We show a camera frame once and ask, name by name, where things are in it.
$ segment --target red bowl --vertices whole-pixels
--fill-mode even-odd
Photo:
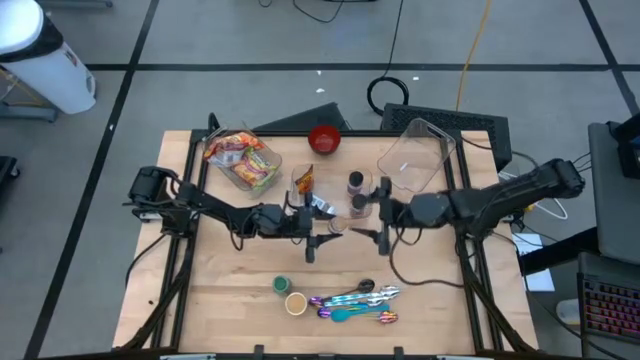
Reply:
[[[340,145],[340,131],[335,126],[320,125],[307,137],[311,149],[320,155],[333,154]]]

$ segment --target green cup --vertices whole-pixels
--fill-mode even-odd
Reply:
[[[291,280],[282,275],[276,276],[273,279],[273,291],[278,295],[289,295],[291,293]]]

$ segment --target white paper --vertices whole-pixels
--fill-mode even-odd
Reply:
[[[530,242],[531,244],[542,245],[542,240],[540,240],[540,235],[538,234],[517,235],[522,239]],[[519,239],[518,236],[516,236],[516,234],[513,234],[513,241],[518,247],[518,254],[520,256],[541,248],[541,246],[527,244],[526,242]],[[529,283],[529,290],[531,291],[556,291],[555,287],[553,286],[553,279],[551,278],[551,271],[549,271],[549,269],[528,275],[527,283]]]

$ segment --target wooden table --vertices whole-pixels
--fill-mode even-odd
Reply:
[[[463,134],[476,143],[489,144],[485,132]],[[188,131],[166,132],[158,165],[182,173],[189,136]],[[314,154],[303,137],[262,140],[282,155],[284,178],[259,200],[280,204],[284,191],[290,186],[291,170],[296,165],[331,161],[337,169],[348,171],[366,167],[374,172],[374,176],[379,176],[376,162],[395,138],[343,137],[338,152],[328,158]],[[497,182],[490,151],[465,143],[465,153],[474,187],[482,188]],[[197,179],[199,161],[196,161],[192,179]],[[453,163],[458,174],[457,162]],[[441,170],[424,191],[443,189],[446,184]],[[215,167],[209,168],[206,191],[235,206],[256,203],[236,189]],[[377,213],[374,209],[367,220],[371,229],[380,229]],[[142,225],[138,252],[158,237],[159,228],[158,223]],[[511,236],[506,225],[500,225],[496,231]],[[326,227],[317,229],[316,233],[327,233]],[[415,234],[415,231],[407,231],[405,238],[413,239]],[[398,270],[414,281],[436,278],[462,283],[454,239],[453,228],[447,226],[424,231],[421,241],[414,247],[400,244],[395,255]],[[143,324],[154,307],[150,300],[157,303],[168,244],[166,241],[158,246],[133,270],[114,345],[129,340]],[[202,217],[180,351],[251,353],[254,345],[263,344],[267,353],[390,354],[394,346],[402,346],[407,354],[472,354],[464,291],[438,284],[402,286],[389,268],[388,257],[379,256],[377,251],[371,239],[346,232],[342,238],[324,244],[316,252],[314,264],[305,263],[304,246],[294,246],[289,239],[250,239],[244,250],[237,252],[230,243],[226,227]],[[523,339],[537,347],[513,245],[492,237],[485,241],[485,251],[498,307]],[[353,288],[363,278],[372,278],[379,285],[400,285],[402,293],[390,302],[400,320],[392,325],[381,325],[361,317],[334,323],[318,318],[315,311],[292,317],[285,312],[282,298],[271,289],[276,275],[288,276],[295,289],[307,296],[337,294]],[[490,332],[482,305],[479,305],[479,312],[485,347],[490,348]],[[172,323],[173,314],[174,310],[170,308],[168,324]],[[170,325],[165,329],[163,344],[168,344]]]

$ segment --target white cylinder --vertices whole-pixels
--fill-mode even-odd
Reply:
[[[58,34],[61,45],[34,52],[39,42],[46,47],[47,39],[40,39],[45,22],[51,33]],[[61,111],[76,114],[88,110],[96,103],[95,78],[51,27],[35,1],[0,1],[0,59],[6,59],[0,64]]]

